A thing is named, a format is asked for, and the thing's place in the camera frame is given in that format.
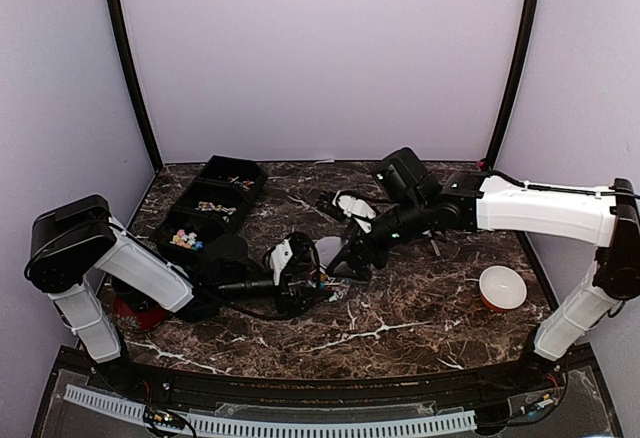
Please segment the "silver jar lid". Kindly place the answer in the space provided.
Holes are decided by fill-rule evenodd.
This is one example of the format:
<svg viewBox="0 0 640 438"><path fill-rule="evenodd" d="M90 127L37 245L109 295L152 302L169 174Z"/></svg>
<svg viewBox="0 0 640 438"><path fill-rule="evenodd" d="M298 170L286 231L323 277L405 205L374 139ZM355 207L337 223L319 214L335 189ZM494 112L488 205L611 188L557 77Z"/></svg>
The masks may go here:
<svg viewBox="0 0 640 438"><path fill-rule="evenodd" d="M315 242L320 266L326 269L343 247L343 240L339 236L328 236Z"/></svg>

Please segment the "clear plastic jar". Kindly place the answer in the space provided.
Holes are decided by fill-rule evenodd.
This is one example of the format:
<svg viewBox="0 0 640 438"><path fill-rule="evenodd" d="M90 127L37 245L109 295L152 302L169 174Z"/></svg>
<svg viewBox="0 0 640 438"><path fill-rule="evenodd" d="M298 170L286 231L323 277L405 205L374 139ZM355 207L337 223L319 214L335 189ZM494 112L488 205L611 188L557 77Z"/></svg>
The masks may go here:
<svg viewBox="0 0 640 438"><path fill-rule="evenodd" d="M351 288L349 279L331 280L321 283L320 290L326 295L329 303L343 300Z"/></svg>

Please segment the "silver metal scoop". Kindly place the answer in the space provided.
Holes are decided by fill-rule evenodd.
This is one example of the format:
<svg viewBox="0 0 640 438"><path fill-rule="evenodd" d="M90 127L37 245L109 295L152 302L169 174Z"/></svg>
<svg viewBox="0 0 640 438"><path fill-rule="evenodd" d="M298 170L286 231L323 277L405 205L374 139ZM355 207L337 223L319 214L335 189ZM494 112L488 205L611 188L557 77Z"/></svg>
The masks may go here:
<svg viewBox="0 0 640 438"><path fill-rule="evenodd" d="M439 249L439 247L438 247L438 245L436 243L436 240L434 238L432 238L432 237L429 237L428 241L429 241L429 244L431 245L431 247L433 249L433 252L434 252L435 256L436 257L440 257L441 256L441 252L440 252L440 249Z"/></svg>

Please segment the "black bin with small candies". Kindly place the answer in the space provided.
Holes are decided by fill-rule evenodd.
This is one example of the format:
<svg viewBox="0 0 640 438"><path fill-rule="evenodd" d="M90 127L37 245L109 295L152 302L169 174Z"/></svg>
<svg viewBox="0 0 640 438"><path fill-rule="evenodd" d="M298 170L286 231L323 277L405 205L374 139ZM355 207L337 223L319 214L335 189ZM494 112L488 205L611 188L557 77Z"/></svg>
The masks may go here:
<svg viewBox="0 0 640 438"><path fill-rule="evenodd" d="M236 186L202 179L193 180L171 208L226 233L235 233L249 210L250 203Z"/></svg>

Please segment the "black bin with lollipops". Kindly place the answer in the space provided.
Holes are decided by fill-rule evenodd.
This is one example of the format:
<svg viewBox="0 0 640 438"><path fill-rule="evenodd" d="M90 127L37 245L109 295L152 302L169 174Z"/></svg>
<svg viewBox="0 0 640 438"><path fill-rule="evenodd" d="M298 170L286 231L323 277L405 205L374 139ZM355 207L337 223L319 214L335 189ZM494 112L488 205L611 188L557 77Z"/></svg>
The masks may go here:
<svg viewBox="0 0 640 438"><path fill-rule="evenodd" d="M244 191L239 187L228 183L229 177L240 176L255 181L250 191ZM243 199L248 203L254 203L264 188L268 175L255 161L228 156L213 155L197 175L204 182L217 185L225 185L239 191Z"/></svg>

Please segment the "black bin with flower candies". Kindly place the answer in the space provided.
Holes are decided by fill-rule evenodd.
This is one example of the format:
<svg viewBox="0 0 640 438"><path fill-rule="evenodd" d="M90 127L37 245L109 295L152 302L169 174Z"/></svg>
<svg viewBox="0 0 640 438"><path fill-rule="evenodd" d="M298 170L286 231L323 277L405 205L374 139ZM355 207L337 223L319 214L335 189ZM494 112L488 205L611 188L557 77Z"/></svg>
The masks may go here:
<svg viewBox="0 0 640 438"><path fill-rule="evenodd" d="M151 241L160 255L181 266L195 265L204 250L225 232L215 219L186 211L171 211L154 230Z"/></svg>

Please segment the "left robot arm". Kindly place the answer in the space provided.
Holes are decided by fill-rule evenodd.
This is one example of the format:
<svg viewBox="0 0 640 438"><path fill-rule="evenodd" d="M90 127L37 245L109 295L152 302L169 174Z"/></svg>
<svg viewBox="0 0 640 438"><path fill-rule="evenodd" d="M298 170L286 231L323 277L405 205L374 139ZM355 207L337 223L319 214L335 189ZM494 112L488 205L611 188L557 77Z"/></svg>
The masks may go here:
<svg viewBox="0 0 640 438"><path fill-rule="evenodd" d="M129 233L112 216L100 195L90 195L36 218L25 278L46 294L101 375L120 394L141 385L140 370L123 356L125 345L85 276L99 270L150 298L187 323L211 319L223 308L259 318L237 305L246 297L272 298L271 320L299 317L329 293L321 284L314 242L292 232L271 247L262 262L252 260L248 244L223 234L205 245L196 264L185 270Z"/></svg>

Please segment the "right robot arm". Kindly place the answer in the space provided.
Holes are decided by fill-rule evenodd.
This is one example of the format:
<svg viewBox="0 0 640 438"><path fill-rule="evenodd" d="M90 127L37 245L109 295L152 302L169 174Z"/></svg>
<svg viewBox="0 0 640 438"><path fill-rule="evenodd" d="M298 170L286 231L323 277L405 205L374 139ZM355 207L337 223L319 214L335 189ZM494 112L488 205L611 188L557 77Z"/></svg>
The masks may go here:
<svg viewBox="0 0 640 438"><path fill-rule="evenodd" d="M614 308L639 295L639 211L631 183L562 187L518 181L497 171L460 172L445 184L431 176L411 183L378 172L392 207L382 213L347 192L334 205L353 223L325 269L367 280L385 267L391 249L447 231L513 231L575 241L594 250L586 275L531 336L526 357L510 371L521 392L534 390L571 345Z"/></svg>

